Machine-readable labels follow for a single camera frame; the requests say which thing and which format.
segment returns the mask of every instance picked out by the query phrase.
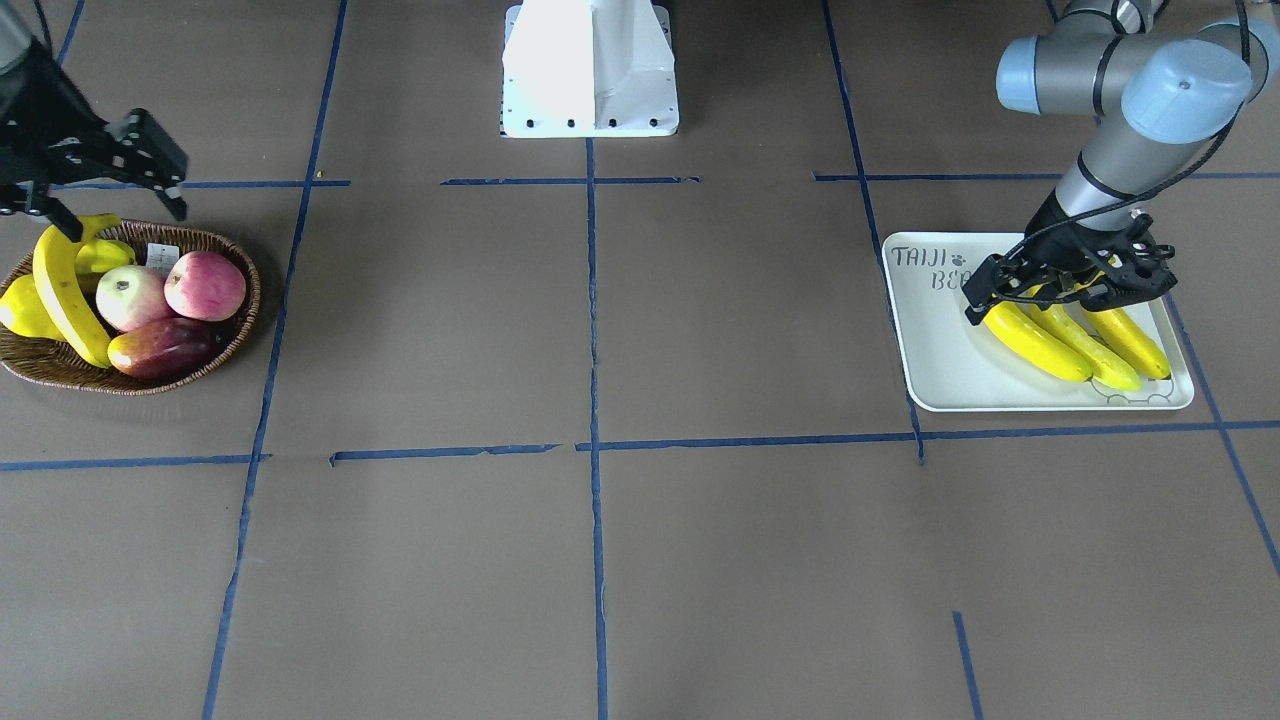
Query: white tray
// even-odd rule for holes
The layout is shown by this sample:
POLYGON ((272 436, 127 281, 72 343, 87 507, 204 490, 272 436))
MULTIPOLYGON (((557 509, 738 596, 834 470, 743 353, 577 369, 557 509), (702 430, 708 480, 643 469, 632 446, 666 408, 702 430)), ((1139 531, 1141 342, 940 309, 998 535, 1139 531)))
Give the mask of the white tray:
MULTIPOLYGON (((906 388, 934 413, 1037 410, 1179 410, 1196 395, 1164 302, 1125 310, 1169 355, 1172 377, 1121 392, 1096 380, 1048 375, 964 315, 961 283, 991 254, 1007 252, 1018 233, 900 232, 884 241, 884 270, 906 388)), ((1069 311, 1079 313, 1071 306, 1069 311)))

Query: blue tape line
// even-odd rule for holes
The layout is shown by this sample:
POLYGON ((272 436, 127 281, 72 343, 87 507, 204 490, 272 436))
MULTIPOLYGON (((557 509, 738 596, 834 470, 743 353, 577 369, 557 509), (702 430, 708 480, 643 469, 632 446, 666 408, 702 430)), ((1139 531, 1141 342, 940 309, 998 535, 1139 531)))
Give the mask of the blue tape line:
POLYGON ((586 184, 586 178, 453 178, 440 184, 586 184))
POLYGON ((559 445, 499 445, 489 447, 424 447, 406 450, 342 450, 329 456, 329 466, 346 460, 394 460, 403 457, 470 457, 476 455, 536 455, 559 445))
MULTIPOLYGON (((893 327, 893 313, 891 310, 893 300, 888 295, 888 272, 884 269, 884 254, 879 241, 879 228, 876 224, 876 208, 872 204, 872 190, 867 183, 867 165, 863 163, 863 149, 858 142, 858 126, 854 123, 854 104, 850 100, 849 82, 845 77, 845 61, 840 56, 840 45, 836 42, 836 23, 831 17, 831 4, 822 0, 822 15, 827 22, 827 40, 831 42, 831 60, 836 68, 836 81, 840 85, 840 100, 845 109, 845 124, 849 128, 849 142, 854 149, 854 167, 858 169, 858 186, 863 193, 863 206, 867 210, 867 224, 872 232, 872 247, 876 252, 876 266, 879 269, 881 281, 884 286, 884 309, 888 313, 890 327, 893 327)), ((915 410, 915 402, 908 392, 902 392, 906 400, 906 410, 911 418, 911 432, 915 434, 916 459, 924 465, 924 437, 920 434, 920 416, 915 410)))
POLYGON ((653 178, 453 178, 440 184, 492 186, 492 184, 680 184, 703 182, 700 176, 669 176, 653 178))
POLYGON ((1222 447, 1226 448, 1226 455, 1231 459, 1231 468, 1235 469, 1235 479, 1240 483, 1240 491, 1244 493, 1244 501, 1249 506, 1249 512, 1253 514, 1253 523, 1258 527, 1258 533, 1262 534, 1262 544, 1266 547, 1267 555, 1271 557, 1271 566, 1275 569, 1276 575, 1280 575, 1280 552, 1276 551, 1275 539, 1271 537, 1271 530, 1267 529, 1266 518, 1262 516, 1262 509, 1258 506, 1258 501, 1253 496, 1253 487, 1249 484, 1249 478, 1244 473, 1244 465, 1240 464, 1240 457, 1235 452, 1235 443, 1231 442, 1231 433, 1228 432, 1226 423, 1222 421, 1222 414, 1219 411, 1217 402, 1213 400, 1213 392, 1208 387, 1208 379, 1204 377, 1204 368, 1201 366, 1199 357, 1196 354, 1196 346, 1192 343, 1190 333, 1187 332, 1187 325, 1183 324, 1183 316, 1181 313, 1178 311, 1178 304, 1174 302, 1174 296, 1166 295, 1165 297, 1169 301, 1169 314, 1172 316, 1174 325, 1183 337, 1183 346, 1187 348, 1187 357, 1190 360, 1192 369, 1196 370, 1196 379, 1199 380, 1201 389, 1204 391, 1204 402, 1213 414, 1213 424, 1217 427, 1219 436, 1222 438, 1222 447))
POLYGON ((671 176, 660 178, 595 178, 595 184, 680 184, 703 182, 701 176, 671 176))
POLYGON ((105 457, 97 460, 31 460, 0 462, 0 473, 78 470, 86 468, 172 468, 177 465, 243 465, 248 455, 192 455, 177 457, 105 457))
MULTIPOLYGON (((879 173, 879 174, 832 174, 823 176, 813 173, 815 182, 957 182, 957 181, 1056 181, 1061 179, 1060 173, 879 173)), ((1280 173, 1270 172, 1240 172, 1240 173, 1196 173, 1187 179, 1215 181, 1215 179, 1280 179, 1280 173)))
MULTIPOLYGON (((1257 420, 1239 423, 1242 427, 1271 428, 1280 427, 1280 420, 1257 420)), ((1139 434, 1139 433, 1187 433, 1216 430, 1215 423, 1169 423, 1152 425, 1098 425, 1098 427, 1065 427, 1065 428, 1002 428, 988 430, 929 430, 922 432, 924 439, 992 439, 992 438, 1030 438, 1030 437, 1076 437, 1076 436, 1114 436, 1114 434, 1139 434)), ((768 447, 790 445, 859 445, 870 442, 911 442, 916 439, 914 432, 900 433, 858 433, 858 434, 832 434, 832 436, 772 436, 772 437, 739 437, 739 438, 680 438, 680 439, 640 439, 616 441, 599 443, 600 451, 628 451, 628 450, 666 450, 671 447, 768 447)), ((590 443, 580 442, 573 446, 577 452, 588 452, 590 443)))
MULTIPOLYGON (((792 437, 739 437, 739 438, 684 438, 684 439, 640 439, 602 442, 600 451, 621 450, 666 450, 669 447, 772 447, 788 445, 852 445, 864 442, 909 442, 914 433, 867 433, 850 436, 792 436, 792 437)), ((586 452, 590 443, 579 443, 573 448, 586 452)))
POLYGON ((1229 430, 1266 430, 1280 428, 1280 420, 1238 420, 1222 423, 1229 430))
POLYGON ((591 546, 595 573, 595 702, 596 717, 609 717, 609 664, 604 621, 604 523, 600 511, 600 354, 595 302, 595 143, 586 138, 586 266, 591 316, 591 546))
MULTIPOLYGON (((239 190, 252 187, 306 187, 307 181, 195 181, 179 183, 183 190, 239 190)), ((314 181, 311 187, 351 187, 349 179, 314 181)), ((56 186, 58 190, 146 190, 127 182, 78 182, 56 186)))
POLYGON ((76 37, 76 28, 79 27, 81 13, 84 12, 84 0, 76 3, 76 12, 72 13, 72 22, 67 26, 67 36, 63 37, 63 46, 58 50, 58 65, 67 61, 67 51, 72 49, 72 38, 76 37))
POLYGON ((1280 173, 1194 173, 1187 179, 1280 179, 1280 173))
POLYGON ((1152 425, 1100 425, 1070 428, 1007 428, 992 430, 933 430, 924 433, 929 439, 991 439, 1018 437, 1074 437, 1116 436, 1140 433, 1189 433, 1216 430, 1213 423, 1167 423, 1152 425))
POLYGON ((257 429, 253 433, 253 454, 250 457, 248 473, 244 479, 244 500, 241 502, 239 532, 236 537, 236 566, 232 570, 230 582, 227 583, 227 594, 223 597, 223 612, 218 621, 218 641, 214 646, 214 659, 209 669, 209 687, 205 691, 205 706, 201 714, 202 720, 212 720, 214 705, 218 701, 218 683, 221 679, 223 659, 227 653, 227 637, 230 632, 232 610, 236 606, 236 591, 239 585, 241 564, 244 560, 244 541, 248 536, 250 501, 257 486, 257 471, 261 466, 262 445, 266 438, 266 423, 271 414, 271 398, 275 392, 275 374, 280 365, 280 346, 284 341, 284 325, 288 318, 289 290, 293 286, 293 273, 297 268, 298 249, 302 245, 302 231, 306 227, 307 209, 311 202, 311 186, 315 178, 316 163, 320 156, 320 140, 324 136, 325 114, 329 111, 329 96, 333 91, 333 76, 338 67, 338 49, 342 46, 342 29, 347 18, 347 0, 338 4, 338 19, 333 31, 333 45, 329 50, 329 68, 325 72, 324 92, 320 96, 320 110, 316 114, 315 133, 311 137, 311 158, 307 161, 307 176, 302 186, 302 200, 298 202, 298 220, 293 232, 293 247, 289 250, 289 265, 284 274, 284 287, 280 293, 280 307, 275 320, 275 338, 271 342, 271 359, 268 365, 266 384, 262 388, 262 410, 259 415, 257 429))
POLYGON ((969 637, 964 632, 964 616, 951 612, 956 626, 956 642, 960 643, 960 661, 964 664, 964 680, 969 685, 969 705, 973 706, 973 720, 982 720, 982 696, 978 694, 978 676, 973 671, 973 657, 969 655, 969 637))

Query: price tag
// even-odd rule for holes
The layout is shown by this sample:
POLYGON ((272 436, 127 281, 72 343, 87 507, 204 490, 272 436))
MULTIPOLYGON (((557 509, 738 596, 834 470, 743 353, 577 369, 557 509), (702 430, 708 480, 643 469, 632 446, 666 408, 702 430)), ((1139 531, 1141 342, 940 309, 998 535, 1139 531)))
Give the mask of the price tag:
POLYGON ((179 255, 182 255, 182 251, 175 245, 147 243, 147 266, 155 268, 166 275, 178 263, 179 255))

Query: yellow fruit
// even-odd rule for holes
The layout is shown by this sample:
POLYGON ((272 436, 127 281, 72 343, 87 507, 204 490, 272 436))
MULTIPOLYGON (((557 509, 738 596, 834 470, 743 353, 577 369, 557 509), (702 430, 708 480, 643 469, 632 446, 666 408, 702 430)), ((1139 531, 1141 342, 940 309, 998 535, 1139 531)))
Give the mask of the yellow fruit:
POLYGON ((92 273, 101 275, 120 265, 137 265, 137 263, 138 258, 133 252, 133 247, 122 240, 88 237, 81 242, 79 250, 76 251, 76 273, 79 275, 92 273))
POLYGON ((1088 360, 1042 331, 1012 302, 992 307, 982 324, 1024 360, 1056 378, 1083 383, 1093 375, 1088 360))
POLYGON ((1093 378, 1100 383, 1125 391, 1135 391, 1142 387, 1142 378, 1133 365, 1125 363, 1119 355, 1107 350, 1105 345, 1093 340, 1084 328, 1080 327, 1061 305, 1050 305, 1041 310, 1036 305, 1027 307, 1027 314, 1039 327, 1050 334, 1066 343, 1068 347, 1079 352, 1093 366, 1093 378))
MULTIPOLYGON (((115 215, 91 215, 81 218, 84 225, 84 238, 116 225, 120 218, 115 215)), ((45 310, 67 342, 86 363, 99 368, 110 368, 111 360, 106 346, 111 342, 106 329, 97 320, 76 278, 76 254, 82 247, 73 242, 56 227, 40 236, 32 254, 32 275, 36 278, 36 292, 45 310)))
POLYGON ((1084 316, 1098 331, 1102 340, 1111 346, 1111 350, 1124 357, 1139 373, 1148 378, 1164 380, 1169 378, 1169 356, 1155 343, 1142 328, 1133 322, 1133 318, 1123 307, 1102 310, 1098 313, 1085 311, 1084 316))
POLYGON ((33 275, 22 275, 9 283, 9 290, 0 297, 0 324, 22 337, 67 340, 40 301, 33 275))

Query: fruit basket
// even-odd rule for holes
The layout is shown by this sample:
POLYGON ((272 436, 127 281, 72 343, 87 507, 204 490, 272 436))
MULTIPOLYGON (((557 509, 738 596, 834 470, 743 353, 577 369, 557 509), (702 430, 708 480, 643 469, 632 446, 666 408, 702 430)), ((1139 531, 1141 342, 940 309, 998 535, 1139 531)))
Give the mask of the fruit basket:
MULTIPOLYGON (((244 302, 229 319, 218 323, 215 334, 220 350, 212 360, 179 378, 142 380, 114 368, 96 368, 86 363, 70 345, 45 338, 22 337, 0 325, 0 364, 24 380, 42 386, 102 392, 109 395, 155 395, 182 387, 216 370, 244 343, 257 320, 262 300, 262 283, 250 256, 236 243, 210 232, 161 225, 140 220, 124 220, 118 227, 99 233, 127 242, 142 263, 151 242, 177 246, 182 254, 195 250, 218 252, 230 260, 244 274, 244 302)), ((17 266, 0 295, 20 275, 32 272, 32 255, 17 266)))

